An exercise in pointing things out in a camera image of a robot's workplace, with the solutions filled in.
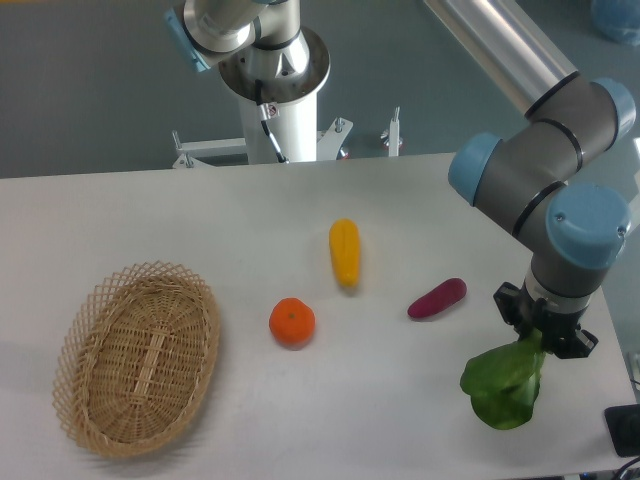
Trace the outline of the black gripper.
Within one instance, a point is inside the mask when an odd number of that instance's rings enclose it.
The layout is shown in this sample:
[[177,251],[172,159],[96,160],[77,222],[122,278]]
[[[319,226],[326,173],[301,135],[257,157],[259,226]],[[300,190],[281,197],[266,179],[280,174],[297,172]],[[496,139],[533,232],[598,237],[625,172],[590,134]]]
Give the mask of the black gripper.
[[540,348],[560,359],[587,358],[598,338],[580,324],[591,296],[564,298],[532,295],[533,289],[508,282],[494,293],[493,299],[504,322],[514,328],[519,339],[539,337]]

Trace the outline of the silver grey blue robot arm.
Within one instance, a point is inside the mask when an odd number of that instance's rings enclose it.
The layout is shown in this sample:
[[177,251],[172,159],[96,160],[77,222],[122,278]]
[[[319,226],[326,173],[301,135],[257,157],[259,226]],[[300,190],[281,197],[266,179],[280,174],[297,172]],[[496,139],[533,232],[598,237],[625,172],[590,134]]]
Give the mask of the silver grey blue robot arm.
[[[532,252],[521,286],[494,299],[521,338],[546,352],[585,358],[596,337],[580,319],[632,229],[614,190],[574,176],[633,127],[629,91],[585,80],[513,1],[433,1],[430,10],[522,112],[508,140],[465,143],[448,180],[470,205]],[[316,101],[330,70],[327,47],[300,22],[296,1],[184,1],[165,15],[189,64],[217,69],[236,95],[243,147],[253,164],[335,160],[349,124],[316,131]]]

